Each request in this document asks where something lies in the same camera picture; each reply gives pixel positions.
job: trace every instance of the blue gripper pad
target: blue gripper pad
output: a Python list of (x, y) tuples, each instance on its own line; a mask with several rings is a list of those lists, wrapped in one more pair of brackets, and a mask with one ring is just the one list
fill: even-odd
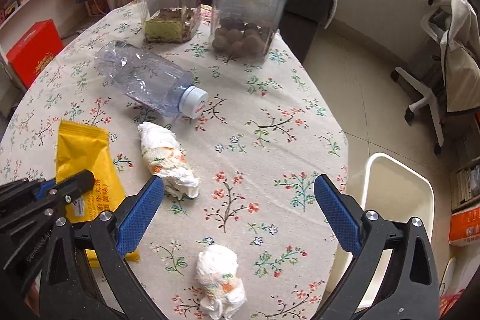
[(118, 228), (117, 252), (123, 258), (135, 251), (163, 200), (163, 181), (155, 177)]
[(44, 198), (47, 195), (46, 192), (54, 188), (55, 185), (56, 183), (54, 178), (49, 181), (46, 181), (45, 183), (42, 183), (42, 185), (40, 185), (40, 190), (38, 191), (37, 194), (35, 194), (35, 198), (36, 199)]
[(318, 205), (337, 236), (340, 246), (346, 252), (351, 252), (356, 257), (362, 248), (360, 228), (341, 201), (340, 193), (326, 175), (317, 177), (313, 186), (313, 192)]

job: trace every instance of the yellow wrapper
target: yellow wrapper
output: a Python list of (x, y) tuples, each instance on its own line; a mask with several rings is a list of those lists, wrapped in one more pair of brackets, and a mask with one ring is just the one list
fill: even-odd
[[(110, 157), (109, 133), (71, 121), (61, 121), (58, 129), (55, 181), (59, 183), (85, 169), (95, 177), (94, 188), (66, 206), (67, 218), (72, 223), (90, 221), (104, 210), (117, 209), (125, 199), (125, 192)], [(99, 266), (95, 251), (87, 250), (87, 256), (90, 266)], [(125, 259), (138, 262), (140, 257), (134, 251)]]

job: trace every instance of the table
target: table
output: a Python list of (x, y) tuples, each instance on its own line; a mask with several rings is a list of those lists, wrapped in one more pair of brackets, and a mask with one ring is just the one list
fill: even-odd
[[(164, 199), (140, 242), (140, 263), (131, 268), (166, 316), (200, 320), (198, 252), (222, 244), (238, 254), (248, 298), (235, 318), (309, 319), (337, 248), (313, 180), (324, 172), (345, 188), (345, 135), (279, 34), (263, 64), (228, 61), (210, 51), (207, 7), (191, 41), (164, 45), (143, 44), (137, 7), (109, 13), (39, 75), (1, 141), (0, 183), (52, 178), (65, 118), (110, 132), (118, 176), (127, 195), (136, 194), (150, 177), (137, 125), (162, 119), (110, 86), (95, 69), (94, 54), (114, 39), (143, 45), (191, 70), (210, 99), (197, 120), (180, 118), (171, 126), (201, 180), (200, 196)], [(107, 303), (118, 307), (101, 270), (94, 272)]]

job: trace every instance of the silver bolt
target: silver bolt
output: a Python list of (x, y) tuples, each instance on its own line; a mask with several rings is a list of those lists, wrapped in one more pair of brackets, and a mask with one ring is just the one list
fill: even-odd
[(108, 221), (111, 218), (112, 218), (112, 213), (109, 211), (103, 211), (100, 213), (100, 220), (102, 221)]
[(412, 224), (415, 226), (422, 226), (422, 221), (418, 217), (412, 218)]
[(57, 219), (55, 224), (57, 226), (64, 226), (66, 222), (67, 222), (67, 219), (65, 217), (60, 217), (60, 218)]
[(376, 211), (367, 211), (365, 215), (369, 220), (378, 220), (378, 213)]

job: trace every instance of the white tissue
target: white tissue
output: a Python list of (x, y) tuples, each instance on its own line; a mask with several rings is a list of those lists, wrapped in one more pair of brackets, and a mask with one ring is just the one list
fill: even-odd
[(213, 244), (198, 254), (197, 278), (205, 290), (200, 307), (213, 320), (231, 320), (247, 300), (237, 268), (237, 255), (227, 247)]
[(150, 172), (163, 179), (164, 189), (179, 199), (186, 194), (198, 197), (200, 181), (188, 164), (175, 134), (151, 122), (138, 126), (142, 138), (142, 157)]

